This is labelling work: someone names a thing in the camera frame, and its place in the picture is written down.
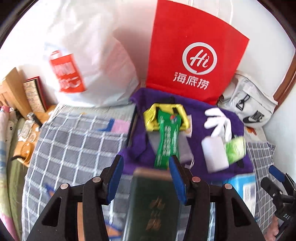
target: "red label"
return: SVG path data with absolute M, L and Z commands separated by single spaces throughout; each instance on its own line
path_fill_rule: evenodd
M 86 90 L 83 79 L 75 65 L 73 54 L 51 59 L 50 64 L 59 80 L 61 92 L 79 93 Z
M 248 41 L 211 14 L 158 0 L 146 85 L 216 104 L 230 83 Z

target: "silver rivet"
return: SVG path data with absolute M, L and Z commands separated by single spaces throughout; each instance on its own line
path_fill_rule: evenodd
M 67 183 L 63 183 L 62 185 L 61 185 L 61 189 L 66 189 L 66 188 L 68 188 L 68 184 Z
M 100 177 L 94 177 L 94 178 L 93 178 L 93 182 L 94 182 L 94 183 L 98 183 L 100 180 L 101 180 Z
M 224 187 L 228 190 L 232 189 L 232 185 L 229 183 L 226 183 Z
M 200 178 L 199 178 L 199 177 L 193 177 L 193 178 L 192 178 L 192 181 L 193 181 L 194 183 L 199 183 L 199 182 L 200 182 Z

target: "hi logo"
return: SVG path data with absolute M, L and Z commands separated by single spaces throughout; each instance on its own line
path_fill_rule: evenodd
M 208 44 L 197 42 L 190 44 L 183 52 L 184 67 L 192 74 L 204 75 L 210 73 L 217 64 L 217 54 Z

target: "green package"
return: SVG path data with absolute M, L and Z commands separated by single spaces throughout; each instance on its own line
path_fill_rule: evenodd
M 159 110 L 157 121 L 159 124 L 160 143 L 154 166 L 167 169 L 171 155 L 176 155 L 179 158 L 178 136 L 181 117 Z
M 229 165 L 242 159 L 246 155 L 246 141 L 244 137 L 235 137 L 230 142 L 227 142 L 225 144 L 225 151 Z

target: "purple towel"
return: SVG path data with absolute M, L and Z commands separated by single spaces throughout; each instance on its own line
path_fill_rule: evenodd
M 223 181 L 237 174 L 253 172 L 253 166 L 247 154 L 243 158 L 244 168 L 240 168 L 237 163 L 234 163 L 226 170 L 208 173 L 202 152 L 201 141 L 206 136 L 210 136 L 214 130 L 214 128 L 209 130 L 204 128 L 204 123 L 207 120 L 205 110 L 216 106 L 179 95 L 173 95 L 149 88 L 141 88 L 130 98 L 130 100 L 137 106 L 139 117 L 133 136 L 131 137 L 132 145 L 121 151 L 121 154 L 124 157 L 124 173 L 132 174 L 134 169 L 139 166 L 154 167 L 155 154 L 146 135 L 143 112 L 150 108 L 152 104 L 159 102 L 163 103 L 163 99 L 169 99 L 171 96 L 175 97 L 175 103 L 184 106 L 188 115 L 192 115 L 192 137 L 187 139 L 195 160 L 194 166 L 191 168 L 191 172 L 194 176 L 199 176 L 205 181 Z M 243 136 L 244 125 L 238 116 L 227 110 L 221 111 L 231 121 L 232 134 Z

